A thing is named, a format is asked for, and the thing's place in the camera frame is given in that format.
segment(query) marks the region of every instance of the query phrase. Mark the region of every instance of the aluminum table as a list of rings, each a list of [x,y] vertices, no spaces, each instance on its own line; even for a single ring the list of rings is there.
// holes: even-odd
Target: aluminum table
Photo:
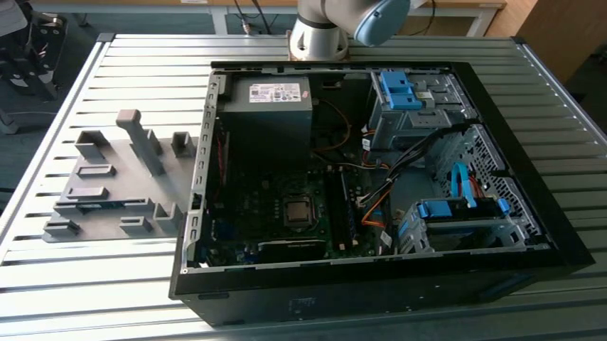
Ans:
[[[213,330],[166,297],[174,239],[46,244],[44,222],[76,162],[73,140],[124,139],[138,108],[158,138],[197,136],[212,60],[285,60],[278,36],[104,36],[0,219],[0,339],[605,340],[607,138],[524,44],[509,39],[352,42],[353,60],[469,62],[565,210],[596,265],[471,307]]]

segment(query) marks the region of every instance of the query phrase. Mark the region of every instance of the power supply label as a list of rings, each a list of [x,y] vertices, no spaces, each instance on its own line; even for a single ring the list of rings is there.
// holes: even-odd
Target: power supply label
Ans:
[[[301,102],[298,83],[252,84],[248,87],[249,103]]]

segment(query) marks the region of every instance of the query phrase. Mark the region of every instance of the slotted aluminum worktable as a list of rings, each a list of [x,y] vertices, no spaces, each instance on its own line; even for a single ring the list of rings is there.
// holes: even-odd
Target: slotted aluminum worktable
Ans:
[[[607,140],[525,45],[507,39],[352,43],[353,60],[469,62],[565,210],[596,265],[489,305],[213,330],[166,298],[173,239],[46,244],[44,222],[84,129],[124,139],[121,108],[158,138],[198,135],[212,60],[285,60],[284,37],[133,36],[97,42],[0,220],[0,335],[6,340],[559,340],[607,338]]]

